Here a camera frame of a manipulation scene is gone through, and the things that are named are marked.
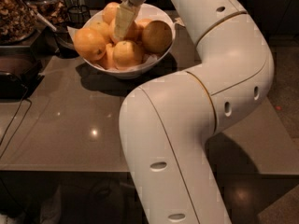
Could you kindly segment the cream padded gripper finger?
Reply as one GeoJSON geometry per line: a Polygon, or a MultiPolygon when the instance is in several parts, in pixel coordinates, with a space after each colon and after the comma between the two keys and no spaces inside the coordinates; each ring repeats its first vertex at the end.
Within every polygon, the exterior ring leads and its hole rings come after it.
{"type": "Polygon", "coordinates": [[[117,40],[123,40],[127,36],[139,10],[140,6],[135,6],[130,1],[123,1],[118,5],[114,26],[114,37],[117,40]]]}

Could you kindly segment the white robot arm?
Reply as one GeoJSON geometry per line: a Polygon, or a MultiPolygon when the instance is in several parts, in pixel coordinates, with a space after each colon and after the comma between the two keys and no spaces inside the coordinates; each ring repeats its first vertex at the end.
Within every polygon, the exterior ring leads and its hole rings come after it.
{"type": "Polygon", "coordinates": [[[149,224],[231,224],[205,144],[265,98],[274,61],[237,0],[171,0],[201,62],[135,88],[122,149],[149,224]]]}

